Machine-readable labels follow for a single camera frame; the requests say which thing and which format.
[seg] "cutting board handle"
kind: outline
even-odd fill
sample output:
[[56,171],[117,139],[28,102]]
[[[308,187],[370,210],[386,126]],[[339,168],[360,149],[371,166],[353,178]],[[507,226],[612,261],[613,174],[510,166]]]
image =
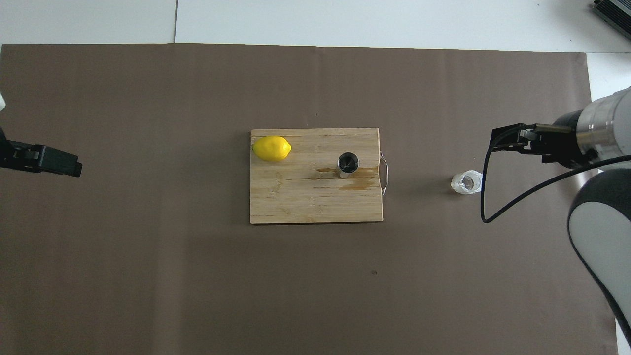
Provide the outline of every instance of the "cutting board handle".
[[379,163],[383,162],[384,166],[386,167],[386,185],[384,185],[381,188],[381,195],[385,195],[386,194],[386,188],[388,187],[388,183],[390,182],[390,171],[388,168],[388,161],[386,161],[386,158],[384,157],[384,153],[383,152],[379,152]]

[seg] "stainless steel cup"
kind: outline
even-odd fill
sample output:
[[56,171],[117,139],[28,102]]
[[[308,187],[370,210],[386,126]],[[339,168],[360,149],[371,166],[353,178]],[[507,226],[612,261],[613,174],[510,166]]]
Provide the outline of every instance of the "stainless steel cup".
[[357,155],[346,152],[338,158],[338,171],[339,176],[342,179],[348,178],[350,174],[353,174],[359,168],[359,158]]

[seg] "yellow lemon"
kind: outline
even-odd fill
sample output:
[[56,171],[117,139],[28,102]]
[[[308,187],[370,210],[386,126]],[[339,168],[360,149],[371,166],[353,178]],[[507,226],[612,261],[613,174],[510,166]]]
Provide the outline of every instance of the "yellow lemon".
[[257,157],[268,162],[279,162],[292,151],[292,146],[285,137],[265,136],[254,142],[252,150]]

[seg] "wood grain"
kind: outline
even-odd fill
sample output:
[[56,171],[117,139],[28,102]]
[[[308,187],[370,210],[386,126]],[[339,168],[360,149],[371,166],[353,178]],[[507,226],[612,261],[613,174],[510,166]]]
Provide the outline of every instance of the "wood grain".
[[[250,145],[271,135],[284,136],[292,151],[281,162],[251,152],[251,224],[383,220],[378,128],[253,129]],[[357,155],[360,166],[341,179],[337,160],[344,152]]]

